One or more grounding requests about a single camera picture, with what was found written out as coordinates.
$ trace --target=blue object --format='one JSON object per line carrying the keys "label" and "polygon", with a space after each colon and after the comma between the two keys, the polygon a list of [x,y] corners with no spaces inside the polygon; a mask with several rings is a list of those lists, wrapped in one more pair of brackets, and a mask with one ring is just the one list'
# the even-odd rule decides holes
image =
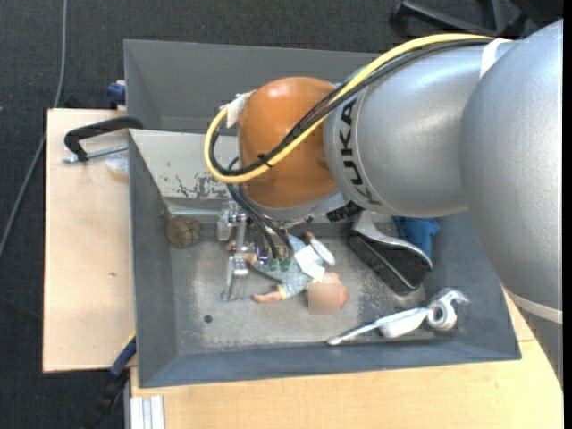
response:
{"label": "blue object", "polygon": [[117,105],[125,105],[125,86],[112,82],[107,86],[107,99]]}
{"label": "blue object", "polygon": [[441,230],[435,218],[393,216],[400,238],[421,248],[431,259],[432,237]]}

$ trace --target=round brown object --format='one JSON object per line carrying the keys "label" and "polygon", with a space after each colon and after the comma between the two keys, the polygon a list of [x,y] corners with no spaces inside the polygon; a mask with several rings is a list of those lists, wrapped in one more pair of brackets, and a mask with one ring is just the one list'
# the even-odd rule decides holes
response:
{"label": "round brown object", "polygon": [[[284,78],[258,89],[239,120],[240,163],[249,165],[274,149],[294,125],[334,86],[315,78]],[[256,203],[292,208],[317,200],[337,187],[328,169],[318,127],[266,173],[242,185]]]}
{"label": "round brown object", "polygon": [[175,216],[167,223],[167,239],[176,248],[188,248],[198,242],[200,223],[187,216]]}

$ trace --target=black plastic object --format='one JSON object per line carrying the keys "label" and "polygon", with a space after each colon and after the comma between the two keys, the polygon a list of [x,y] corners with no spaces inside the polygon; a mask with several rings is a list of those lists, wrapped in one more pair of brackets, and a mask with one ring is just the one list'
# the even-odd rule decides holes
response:
{"label": "black plastic object", "polygon": [[143,129],[143,123],[133,116],[120,116],[108,121],[96,122],[95,124],[70,130],[65,134],[65,137],[63,137],[63,143],[78,157],[80,162],[86,162],[89,160],[89,157],[85,149],[81,147],[81,140],[90,139],[121,129]]}
{"label": "black plastic object", "polygon": [[350,200],[350,202],[348,202],[347,205],[335,209],[330,213],[326,213],[326,217],[328,218],[328,221],[330,221],[330,223],[337,223],[342,219],[347,219],[353,215],[357,215],[359,212],[362,211],[364,211],[364,209],[361,206]]}
{"label": "black plastic object", "polygon": [[399,295],[419,288],[431,270],[429,262],[412,249],[383,244],[360,233],[349,237],[349,247]]}

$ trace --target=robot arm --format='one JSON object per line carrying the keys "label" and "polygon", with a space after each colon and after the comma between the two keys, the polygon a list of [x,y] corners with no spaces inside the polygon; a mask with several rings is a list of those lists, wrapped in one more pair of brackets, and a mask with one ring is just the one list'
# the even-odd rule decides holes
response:
{"label": "robot arm", "polygon": [[[308,79],[297,79],[281,95],[282,84],[271,83],[249,99],[239,123],[242,172],[213,165],[216,125],[207,133],[207,166],[216,178],[241,183],[258,210],[283,222],[334,209],[333,198],[399,216],[468,210],[497,274],[561,373],[562,28],[560,21],[515,42],[408,42],[333,92],[321,85],[317,94],[299,93]],[[262,119],[267,127],[251,131],[276,106],[282,111]],[[273,137],[264,143],[263,133]],[[265,174],[300,160],[280,176]],[[259,195],[308,193],[307,180],[309,197]]]}

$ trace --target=black cable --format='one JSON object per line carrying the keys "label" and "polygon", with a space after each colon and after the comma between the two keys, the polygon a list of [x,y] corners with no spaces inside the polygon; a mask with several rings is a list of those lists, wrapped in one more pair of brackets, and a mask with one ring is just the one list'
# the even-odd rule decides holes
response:
{"label": "black cable", "polygon": [[[229,169],[232,169],[232,167],[238,162],[238,160],[239,160],[239,158],[235,157],[232,160],[232,162],[229,164]],[[227,184],[226,186],[227,186],[227,189],[229,190],[229,192],[231,193],[232,199],[237,204],[239,204],[249,214],[252,221],[255,223],[255,225],[258,227],[258,229],[260,229],[260,231],[264,234],[266,240],[268,241],[268,244],[270,245],[270,249],[272,250],[273,256],[278,257],[278,249],[276,248],[276,245],[274,244],[274,240],[272,239],[272,237],[270,236],[270,234],[266,230],[266,225],[267,225],[274,232],[276,232],[276,230],[273,227],[273,224],[268,222],[260,213],[258,213],[258,211],[254,207],[252,207],[248,203],[248,201],[240,193],[238,186],[236,186],[234,184]],[[284,241],[284,239],[280,235],[278,235],[278,237],[282,241]],[[284,243],[286,244],[286,246],[290,245],[290,242],[288,241],[288,239],[286,239],[284,241]]]}
{"label": "black cable", "polygon": [[279,152],[281,152],[286,146],[288,146],[291,141],[293,141],[300,133],[304,130],[309,128],[318,120],[322,119],[326,116],[329,112],[331,112],[334,108],[341,105],[345,102],[348,98],[354,96],[363,88],[367,87],[374,81],[379,80],[381,77],[388,75],[391,72],[399,69],[400,67],[411,63],[411,61],[416,60],[419,57],[429,55],[431,53],[437,51],[445,51],[452,48],[457,48],[460,46],[474,46],[474,45],[482,45],[486,43],[490,43],[490,39],[461,39],[455,41],[448,41],[439,44],[423,46],[416,50],[409,51],[400,57],[393,59],[386,64],[382,65],[378,70],[373,72],[370,76],[365,78],[361,83],[357,84],[354,88],[337,98],[336,100],[332,101],[328,104],[328,101],[335,96],[337,92],[343,88],[343,85],[336,88],[333,92],[328,94],[325,98],[323,98],[318,104],[313,106],[313,108],[290,130],[290,132],[284,137],[284,139],[271,151],[266,153],[265,155],[261,155],[257,161],[254,163],[241,167],[236,170],[229,170],[226,167],[220,165],[215,158],[215,144],[218,139],[218,129],[214,132],[213,138],[211,139],[211,144],[209,146],[208,152],[211,163],[213,167],[224,175],[240,175],[247,172],[250,172],[257,167],[261,166],[262,164],[268,164],[268,161],[276,156]]}

